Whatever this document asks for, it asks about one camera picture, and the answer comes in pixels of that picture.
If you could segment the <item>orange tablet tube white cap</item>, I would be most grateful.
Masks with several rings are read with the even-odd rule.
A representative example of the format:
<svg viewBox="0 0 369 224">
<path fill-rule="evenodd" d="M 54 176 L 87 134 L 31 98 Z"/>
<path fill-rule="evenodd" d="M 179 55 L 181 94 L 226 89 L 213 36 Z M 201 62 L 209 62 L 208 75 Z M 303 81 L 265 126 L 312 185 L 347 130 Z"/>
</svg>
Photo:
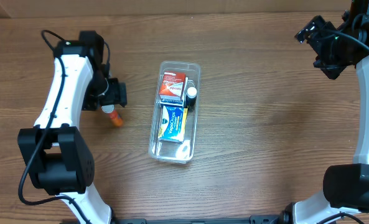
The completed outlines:
<svg viewBox="0 0 369 224">
<path fill-rule="evenodd" d="M 102 111 L 106 113 L 109 117 L 111 122 L 116 126 L 120 127 L 123 125 L 123 119 L 115 110 L 114 105 L 104 105 L 101 107 Z"/>
</svg>

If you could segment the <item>white blue plaster box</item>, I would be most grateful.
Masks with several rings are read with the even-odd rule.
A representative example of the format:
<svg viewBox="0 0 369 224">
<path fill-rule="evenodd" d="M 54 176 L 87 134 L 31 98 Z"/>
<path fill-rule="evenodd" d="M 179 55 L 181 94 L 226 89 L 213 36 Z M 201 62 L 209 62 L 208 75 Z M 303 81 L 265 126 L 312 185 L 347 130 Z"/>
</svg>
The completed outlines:
<svg viewBox="0 0 369 224">
<path fill-rule="evenodd" d="M 184 107 L 184 100 L 169 100 L 169 99 L 160 99 L 160 104 L 165 106 L 175 106 L 175 107 Z"/>
</svg>

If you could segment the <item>red white medicine box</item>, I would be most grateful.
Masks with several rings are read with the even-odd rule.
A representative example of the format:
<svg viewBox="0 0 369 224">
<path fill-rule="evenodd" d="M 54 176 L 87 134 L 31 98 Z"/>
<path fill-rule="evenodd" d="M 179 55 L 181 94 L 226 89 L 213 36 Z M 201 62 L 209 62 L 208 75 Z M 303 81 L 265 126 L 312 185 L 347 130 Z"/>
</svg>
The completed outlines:
<svg viewBox="0 0 369 224">
<path fill-rule="evenodd" d="M 185 79 L 185 73 L 164 72 L 159 96 L 166 100 L 180 100 L 184 92 Z"/>
</svg>

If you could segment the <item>blue yellow VapoDrops box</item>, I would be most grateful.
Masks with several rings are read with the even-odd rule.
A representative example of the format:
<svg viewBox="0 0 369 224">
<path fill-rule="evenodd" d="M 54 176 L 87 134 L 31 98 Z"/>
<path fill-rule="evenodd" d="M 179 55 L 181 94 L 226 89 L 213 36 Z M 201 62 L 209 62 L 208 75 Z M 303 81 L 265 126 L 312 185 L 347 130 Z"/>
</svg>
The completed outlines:
<svg viewBox="0 0 369 224">
<path fill-rule="evenodd" d="M 183 142 L 187 113 L 187 108 L 163 106 L 162 118 L 158 131 L 158 140 Z"/>
</svg>

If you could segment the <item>dark syrup bottle white cap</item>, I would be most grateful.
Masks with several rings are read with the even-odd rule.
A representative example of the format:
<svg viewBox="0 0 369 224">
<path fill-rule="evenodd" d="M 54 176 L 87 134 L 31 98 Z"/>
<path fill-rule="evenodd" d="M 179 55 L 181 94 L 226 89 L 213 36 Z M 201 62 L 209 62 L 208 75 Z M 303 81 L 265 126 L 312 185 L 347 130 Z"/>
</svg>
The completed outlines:
<svg viewBox="0 0 369 224">
<path fill-rule="evenodd" d="M 194 108 L 197 99 L 197 89 L 196 87 L 189 87 L 186 92 L 186 108 L 191 111 Z"/>
</svg>

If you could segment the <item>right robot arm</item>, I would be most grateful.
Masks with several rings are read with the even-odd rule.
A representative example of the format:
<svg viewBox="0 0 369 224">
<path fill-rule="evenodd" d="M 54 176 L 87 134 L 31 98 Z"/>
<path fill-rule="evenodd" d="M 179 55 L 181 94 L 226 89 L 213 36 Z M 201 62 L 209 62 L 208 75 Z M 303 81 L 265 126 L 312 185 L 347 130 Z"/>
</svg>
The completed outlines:
<svg viewBox="0 0 369 224">
<path fill-rule="evenodd" d="M 336 223 L 349 218 L 361 223 L 359 214 L 369 213 L 369 0 L 353 0 L 335 27 L 322 16 L 313 17 L 294 37 L 316 53 L 313 63 L 335 80 L 354 67 L 360 93 L 357 145 L 352 162 L 330 166 L 322 190 L 293 202 L 279 215 L 252 216 L 251 223 Z"/>
</svg>

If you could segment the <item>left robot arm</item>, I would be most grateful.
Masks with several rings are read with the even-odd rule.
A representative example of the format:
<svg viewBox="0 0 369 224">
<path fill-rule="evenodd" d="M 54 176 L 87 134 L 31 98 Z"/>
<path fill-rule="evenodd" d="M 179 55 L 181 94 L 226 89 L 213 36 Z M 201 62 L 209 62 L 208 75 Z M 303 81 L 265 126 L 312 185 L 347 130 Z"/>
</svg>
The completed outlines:
<svg viewBox="0 0 369 224">
<path fill-rule="evenodd" d="M 30 206 L 61 200 L 79 223 L 117 223 L 94 185 L 95 161 L 79 127 L 82 111 L 98 108 L 120 126 L 114 107 L 126 106 L 126 85 L 111 77 L 110 60 L 103 59 L 110 47 L 94 30 L 60 38 L 50 49 L 55 68 L 45 106 L 33 128 L 17 136 L 26 165 L 19 200 Z"/>
</svg>

